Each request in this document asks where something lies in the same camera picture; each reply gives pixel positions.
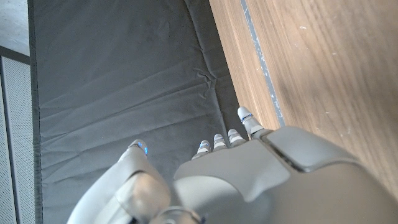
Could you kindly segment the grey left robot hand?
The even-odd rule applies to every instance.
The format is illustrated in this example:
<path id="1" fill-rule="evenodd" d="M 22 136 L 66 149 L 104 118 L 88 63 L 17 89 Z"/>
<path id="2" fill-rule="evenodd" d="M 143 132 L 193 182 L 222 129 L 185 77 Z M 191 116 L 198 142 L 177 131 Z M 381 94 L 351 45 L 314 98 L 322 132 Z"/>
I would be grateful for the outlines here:
<path id="1" fill-rule="evenodd" d="M 348 151 L 306 130 L 264 128 L 245 107 L 167 183 L 133 141 L 69 223 L 396 223 L 397 200 Z"/>

